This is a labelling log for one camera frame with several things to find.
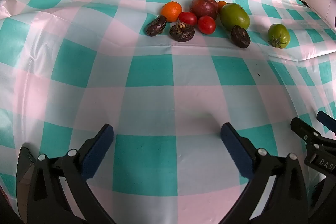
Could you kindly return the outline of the red cherry tomato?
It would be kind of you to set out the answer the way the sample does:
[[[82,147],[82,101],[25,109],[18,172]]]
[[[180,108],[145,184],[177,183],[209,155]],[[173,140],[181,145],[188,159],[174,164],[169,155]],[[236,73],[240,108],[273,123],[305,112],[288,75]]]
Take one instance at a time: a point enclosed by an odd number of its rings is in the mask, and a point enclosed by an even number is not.
[[[180,22],[183,22],[185,24],[189,24],[191,26],[195,26],[197,24],[197,17],[195,14],[193,14],[192,12],[188,12],[188,11],[185,11],[185,12],[181,12],[179,17],[178,17],[178,20]]]
[[[214,33],[214,31],[216,30],[216,26],[217,25],[215,20],[208,15],[201,16],[198,19],[198,29],[203,34],[210,35]]]

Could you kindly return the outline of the green tomato with stem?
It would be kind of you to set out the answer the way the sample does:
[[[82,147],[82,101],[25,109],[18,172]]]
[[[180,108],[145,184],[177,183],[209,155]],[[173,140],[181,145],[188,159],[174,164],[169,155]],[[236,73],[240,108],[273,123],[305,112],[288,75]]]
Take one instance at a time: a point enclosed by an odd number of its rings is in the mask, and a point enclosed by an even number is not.
[[[268,42],[274,48],[284,49],[290,42],[290,33],[283,24],[272,24],[268,30]]]

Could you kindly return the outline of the dark purple passion fruit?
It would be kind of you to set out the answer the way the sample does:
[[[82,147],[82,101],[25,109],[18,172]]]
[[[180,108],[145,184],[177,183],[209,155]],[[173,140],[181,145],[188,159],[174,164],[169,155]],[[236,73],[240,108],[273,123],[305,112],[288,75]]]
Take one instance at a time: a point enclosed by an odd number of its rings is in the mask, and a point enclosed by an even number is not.
[[[145,34],[147,36],[156,36],[163,33],[167,24],[167,18],[160,15],[150,22],[145,28]]]
[[[192,25],[178,22],[169,30],[170,36],[177,42],[188,42],[195,35],[195,29]]]
[[[247,48],[251,43],[248,32],[238,25],[233,26],[231,30],[231,40],[236,46],[242,49]]]

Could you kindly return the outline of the large green tomato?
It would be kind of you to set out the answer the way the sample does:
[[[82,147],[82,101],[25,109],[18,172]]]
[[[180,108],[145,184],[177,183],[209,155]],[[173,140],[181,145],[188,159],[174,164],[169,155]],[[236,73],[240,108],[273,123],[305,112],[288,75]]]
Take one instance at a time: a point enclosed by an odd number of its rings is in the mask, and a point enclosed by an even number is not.
[[[237,3],[227,3],[220,11],[220,20],[223,27],[231,32],[234,26],[247,30],[251,24],[246,11]]]

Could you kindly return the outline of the teal pink checkered tablecloth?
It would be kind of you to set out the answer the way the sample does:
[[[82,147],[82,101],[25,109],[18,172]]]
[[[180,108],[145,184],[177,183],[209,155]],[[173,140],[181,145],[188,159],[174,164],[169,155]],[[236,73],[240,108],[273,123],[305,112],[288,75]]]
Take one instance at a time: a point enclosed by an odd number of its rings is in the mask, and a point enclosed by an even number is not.
[[[63,156],[106,123],[115,139],[92,192],[117,223],[218,223],[247,183],[220,138],[230,122],[271,155],[305,156],[294,117],[335,116],[335,31],[299,0],[238,3],[251,44],[228,32],[179,43],[144,28],[169,1],[1,0],[1,187],[17,204],[19,150]],[[268,42],[272,24],[290,33]]]

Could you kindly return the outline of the small orange mandarin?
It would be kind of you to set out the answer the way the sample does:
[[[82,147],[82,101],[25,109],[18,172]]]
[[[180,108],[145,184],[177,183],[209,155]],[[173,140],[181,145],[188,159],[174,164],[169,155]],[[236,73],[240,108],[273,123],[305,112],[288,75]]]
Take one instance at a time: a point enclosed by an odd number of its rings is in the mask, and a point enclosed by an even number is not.
[[[218,14],[221,13],[221,9],[227,4],[225,1],[218,1]]]

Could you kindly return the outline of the dark red apple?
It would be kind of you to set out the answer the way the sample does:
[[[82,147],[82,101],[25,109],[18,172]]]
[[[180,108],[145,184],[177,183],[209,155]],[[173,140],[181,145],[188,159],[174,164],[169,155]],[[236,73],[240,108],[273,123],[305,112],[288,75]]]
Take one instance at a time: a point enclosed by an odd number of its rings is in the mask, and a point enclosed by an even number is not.
[[[218,3],[215,0],[192,0],[189,11],[198,19],[202,16],[210,16],[214,20],[218,15]]]

